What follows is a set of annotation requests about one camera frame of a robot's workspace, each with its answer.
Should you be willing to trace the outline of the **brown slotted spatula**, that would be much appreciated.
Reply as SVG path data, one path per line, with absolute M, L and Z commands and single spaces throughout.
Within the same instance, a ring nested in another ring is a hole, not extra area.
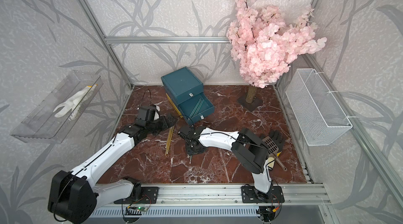
M 262 141 L 268 146 L 269 157 L 267 159 L 266 167 L 269 170 L 273 170 L 275 163 L 277 163 L 284 171 L 287 171 L 288 169 L 285 167 L 283 162 L 278 158 L 279 156 L 278 154 L 280 151 L 279 147 L 274 142 L 274 140 L 269 136 L 267 136 Z

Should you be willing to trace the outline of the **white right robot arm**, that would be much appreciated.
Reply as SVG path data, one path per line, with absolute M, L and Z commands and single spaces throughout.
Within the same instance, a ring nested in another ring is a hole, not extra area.
M 208 127 L 183 126 L 178 135 L 186 142 L 188 156 L 204 153 L 209 147 L 231 151 L 240 164 L 254 178 L 255 190 L 267 194 L 272 186 L 267 165 L 269 147 L 247 128 L 235 132 L 223 132 Z

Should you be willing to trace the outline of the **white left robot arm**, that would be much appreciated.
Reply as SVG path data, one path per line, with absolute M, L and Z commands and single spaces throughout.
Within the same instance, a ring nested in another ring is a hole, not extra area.
M 81 224 L 98 208 L 116 201 L 142 200 L 141 182 L 125 177 L 111 184 L 98 184 L 104 173 L 148 135 L 158 135 L 175 126 L 177 118 L 137 119 L 126 125 L 102 149 L 71 171 L 59 171 L 51 181 L 48 211 L 58 222 Z

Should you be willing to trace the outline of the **white work glove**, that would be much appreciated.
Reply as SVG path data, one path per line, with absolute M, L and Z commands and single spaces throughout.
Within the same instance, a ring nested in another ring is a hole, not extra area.
M 57 111 L 59 108 L 61 110 L 54 115 L 55 118 L 61 118 L 66 114 L 69 114 L 69 121 L 76 120 L 79 116 L 80 108 L 82 104 L 92 96 L 92 93 L 98 85 L 86 86 L 82 90 L 78 91 L 76 94 L 68 98 L 65 102 L 60 103 L 55 107 L 53 112 Z

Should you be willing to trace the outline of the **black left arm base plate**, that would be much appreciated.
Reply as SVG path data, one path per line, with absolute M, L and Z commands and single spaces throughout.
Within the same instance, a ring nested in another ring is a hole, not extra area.
M 158 187 L 135 187 L 131 195 L 125 199 L 116 200 L 114 204 L 156 204 Z

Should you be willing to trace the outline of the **teal drawer cabinet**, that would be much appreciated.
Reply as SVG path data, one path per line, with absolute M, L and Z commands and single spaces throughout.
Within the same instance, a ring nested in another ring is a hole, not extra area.
M 203 92 L 203 83 L 188 68 L 183 67 L 161 77 L 169 97 L 176 104 L 183 103 Z

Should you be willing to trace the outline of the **aluminium front rail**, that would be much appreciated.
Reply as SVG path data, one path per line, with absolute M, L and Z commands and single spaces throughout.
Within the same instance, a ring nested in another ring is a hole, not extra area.
M 132 206 L 240 206 L 242 184 L 158 184 L 156 204 L 129 204 Z M 329 196 L 322 184 L 279 184 L 284 195 L 282 206 L 329 205 Z M 93 188 L 98 207 L 111 206 L 116 200 L 130 196 L 131 183 L 127 185 L 101 184 Z M 271 203 L 246 203 L 245 205 L 268 206 Z

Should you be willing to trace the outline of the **yellow drawer cabinet base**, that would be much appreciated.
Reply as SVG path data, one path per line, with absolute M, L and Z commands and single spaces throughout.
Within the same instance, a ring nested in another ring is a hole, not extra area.
M 177 106 L 175 105 L 175 103 L 172 101 L 172 99 L 170 98 L 170 96 L 166 93 L 167 99 L 169 100 L 170 104 L 172 105 L 172 107 L 175 109 L 176 113 L 178 114 L 178 116 L 180 118 L 183 118 L 182 113 L 179 111 L 179 109 L 177 108 Z

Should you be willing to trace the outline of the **black glove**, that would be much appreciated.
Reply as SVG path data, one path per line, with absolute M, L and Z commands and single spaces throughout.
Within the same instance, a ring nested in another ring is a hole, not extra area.
M 271 130 L 268 135 L 265 134 L 261 134 L 260 135 L 260 139 L 263 140 L 265 137 L 269 136 L 270 138 L 272 138 L 274 140 L 274 142 L 277 144 L 277 146 L 279 147 L 279 154 L 282 152 L 283 150 L 283 146 L 285 143 L 285 140 L 283 139 L 283 135 L 280 131 L 278 130 Z

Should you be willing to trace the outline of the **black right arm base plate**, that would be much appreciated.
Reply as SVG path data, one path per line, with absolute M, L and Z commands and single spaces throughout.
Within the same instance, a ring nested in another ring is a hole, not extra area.
M 284 203 L 284 195 L 280 186 L 270 186 L 267 193 L 258 191 L 254 186 L 244 185 L 241 187 L 242 202 L 246 203 Z

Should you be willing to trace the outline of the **teal pull-out drawer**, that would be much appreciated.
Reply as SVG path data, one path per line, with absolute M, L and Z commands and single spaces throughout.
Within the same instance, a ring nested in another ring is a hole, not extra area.
M 189 100 L 178 105 L 179 111 L 182 113 L 188 125 L 204 120 L 207 116 L 215 111 L 215 106 L 206 97 L 204 93 L 200 93 Z

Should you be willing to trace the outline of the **pink artificial blossom tree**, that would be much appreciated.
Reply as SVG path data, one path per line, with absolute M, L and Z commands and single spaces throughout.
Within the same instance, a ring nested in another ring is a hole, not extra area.
M 251 112 L 262 104 L 256 97 L 258 88 L 275 84 L 299 55 L 319 52 L 327 42 L 326 37 L 315 37 L 318 27 L 309 20 L 314 11 L 310 5 L 296 24 L 287 25 L 278 6 L 256 9 L 254 2 L 235 0 L 236 20 L 226 34 L 232 45 L 231 56 L 239 62 L 240 76 L 249 84 L 238 102 Z

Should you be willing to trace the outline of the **clear plastic wall tray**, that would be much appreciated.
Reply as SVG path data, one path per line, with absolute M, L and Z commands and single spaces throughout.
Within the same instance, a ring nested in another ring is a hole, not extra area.
M 10 135 L 24 143 L 62 143 L 102 86 L 100 75 L 71 71 Z

